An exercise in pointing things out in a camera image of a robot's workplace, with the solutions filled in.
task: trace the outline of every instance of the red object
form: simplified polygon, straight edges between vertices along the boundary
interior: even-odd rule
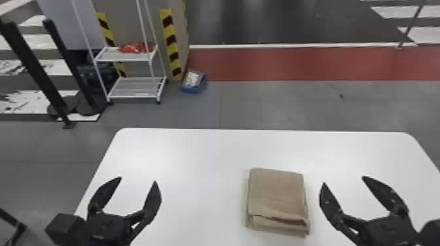
[[[440,80],[440,47],[191,50],[211,81]]]
[[[147,45],[148,51],[152,52],[155,47],[154,42],[148,42]],[[145,43],[127,44],[119,47],[118,50],[124,53],[145,53],[147,51]]]

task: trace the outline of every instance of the white wall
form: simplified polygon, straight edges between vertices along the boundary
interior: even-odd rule
[[[54,20],[68,49],[85,49],[86,43],[71,5],[72,0],[37,0],[43,14]],[[95,8],[91,0],[74,0],[92,48],[102,48],[104,43]]]

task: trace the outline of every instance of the shelf rack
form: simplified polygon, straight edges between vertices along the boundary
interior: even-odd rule
[[[88,41],[88,38],[86,36],[83,23],[81,22],[81,17],[79,16],[77,6],[75,4],[76,0],[71,0],[71,4],[73,7],[73,10],[75,11],[75,16],[77,17],[82,35],[86,41],[87,49],[89,51],[89,54],[91,57],[93,56],[93,51],[90,46],[90,43]],[[110,101],[110,99],[123,99],[123,98],[155,98],[156,103],[160,104],[160,97],[162,95],[162,91],[164,89],[164,85],[166,84],[167,77],[164,67],[164,61],[162,59],[162,55],[160,53],[160,49],[158,48],[158,42],[156,33],[153,27],[153,23],[151,20],[151,13],[148,7],[147,0],[143,0],[143,4],[145,5],[145,11],[147,13],[148,22],[151,28],[151,33],[153,34],[153,40],[154,40],[154,47],[152,50],[149,50],[149,45],[147,45],[148,39],[147,34],[145,31],[145,25],[144,25],[144,19],[142,16],[141,11],[141,5],[140,0],[136,1],[136,7],[137,7],[137,14],[139,16],[139,22],[141,24],[141,32],[143,37],[143,42],[146,46],[146,52],[142,53],[126,53],[126,52],[120,52],[118,51],[117,47],[108,47],[104,46],[99,54],[94,57],[93,59],[93,65],[95,67],[96,73],[98,75],[98,79],[100,81],[102,90],[104,91],[105,97],[107,101]],[[160,65],[162,66],[162,77],[156,77],[155,72],[153,70],[153,60],[157,56],[160,59]],[[149,71],[150,71],[150,77],[122,77],[120,72],[118,71],[119,78],[117,79],[116,83],[113,85],[110,92],[107,92],[103,79],[98,67],[99,62],[113,62],[113,65],[117,62],[146,62],[148,63]]]

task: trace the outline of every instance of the folded towel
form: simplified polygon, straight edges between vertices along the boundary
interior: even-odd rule
[[[254,168],[249,175],[247,227],[283,234],[310,231],[303,175]]]

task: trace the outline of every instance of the hazard stripe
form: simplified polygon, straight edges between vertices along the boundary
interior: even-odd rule
[[[98,22],[100,23],[102,34],[104,35],[105,42],[110,47],[116,47],[115,38],[113,32],[110,29],[109,21],[107,15],[103,12],[97,12]],[[115,62],[115,68],[118,70],[122,77],[126,77],[125,66],[122,62]]]
[[[163,25],[166,52],[170,60],[170,69],[173,73],[173,80],[181,81],[183,78],[183,71],[180,62],[179,47],[177,45],[177,36],[175,34],[171,9],[161,9],[160,20],[162,21]]]

